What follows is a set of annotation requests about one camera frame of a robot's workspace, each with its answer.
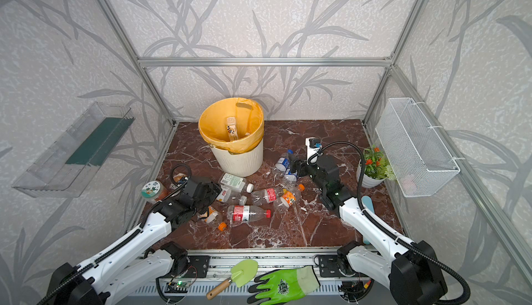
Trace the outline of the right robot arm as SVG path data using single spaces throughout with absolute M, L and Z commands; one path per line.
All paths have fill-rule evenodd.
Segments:
M 346 274 L 362 273 L 387 287 L 397 304 L 434 304 L 447 293 L 441 269 L 428 261 L 433 249 L 424 241 L 415 252 L 400 245 L 411 239 L 388 226 L 369 211 L 354 191 L 342 184 L 335 158 L 323 155 L 315 165 L 305 158 L 289 156 L 290 168 L 299 177 L 308 176 L 321 190 L 320 200 L 331 212 L 360 232 L 375 248 L 348 245 L 339 251 Z

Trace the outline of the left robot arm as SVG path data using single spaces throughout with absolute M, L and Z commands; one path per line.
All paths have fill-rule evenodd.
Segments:
M 190 176 L 127 234 L 76 266 L 66 263 L 52 274 L 40 304 L 116 304 L 145 283 L 181 275 L 190 266 L 187 251 L 174 242 L 141 255 L 193 217 L 208 212 L 221 191 L 210 178 Z

